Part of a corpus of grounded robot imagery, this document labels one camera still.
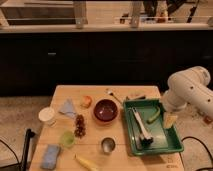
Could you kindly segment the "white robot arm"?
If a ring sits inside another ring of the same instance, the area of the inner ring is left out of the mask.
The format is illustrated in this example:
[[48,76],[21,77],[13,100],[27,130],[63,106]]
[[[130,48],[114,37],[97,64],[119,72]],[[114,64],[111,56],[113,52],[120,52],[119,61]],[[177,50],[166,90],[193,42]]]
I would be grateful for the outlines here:
[[173,73],[167,81],[169,89],[161,99],[164,109],[176,112],[190,103],[213,119],[213,90],[207,87],[210,80],[209,71],[202,66]]

